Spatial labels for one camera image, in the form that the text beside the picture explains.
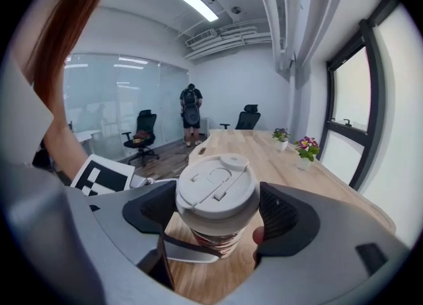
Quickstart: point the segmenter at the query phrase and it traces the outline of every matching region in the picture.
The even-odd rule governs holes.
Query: white flower pot
[[[310,159],[308,159],[308,158],[301,158],[299,156],[298,156],[298,158],[299,158],[298,168],[301,169],[301,170],[303,170],[303,171],[308,170],[309,167],[310,167],[310,165],[311,165]]]
[[[275,148],[278,150],[278,151],[285,151],[285,149],[287,148],[287,146],[288,146],[288,141],[286,141],[286,142],[280,142],[279,140],[276,140],[275,141]]]

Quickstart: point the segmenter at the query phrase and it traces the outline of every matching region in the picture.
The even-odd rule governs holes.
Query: gray device
[[[51,173],[0,165],[0,205],[40,278],[74,304],[194,304],[173,292],[168,255],[211,261],[213,250],[164,234],[175,182],[84,196]],[[395,274],[408,249],[363,210],[260,184],[264,242],[254,273],[219,304],[357,304]]]

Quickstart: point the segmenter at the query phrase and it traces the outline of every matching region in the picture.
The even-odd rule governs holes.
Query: backpack
[[[182,93],[182,102],[184,103],[185,107],[197,104],[197,96],[194,90],[186,88]]]

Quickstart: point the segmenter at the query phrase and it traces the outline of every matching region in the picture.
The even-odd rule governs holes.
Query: air vent
[[[213,39],[216,36],[217,36],[217,32],[211,28],[210,30],[204,31],[203,33],[197,34],[191,39],[188,39],[185,42],[185,45],[187,45],[188,47],[195,46],[201,42],[205,42],[206,40]]]

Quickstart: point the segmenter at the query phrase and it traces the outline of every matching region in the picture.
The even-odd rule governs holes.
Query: coffee cup
[[[246,157],[226,153],[202,158],[180,175],[176,207],[197,242],[222,258],[236,248],[257,211],[258,183]]]

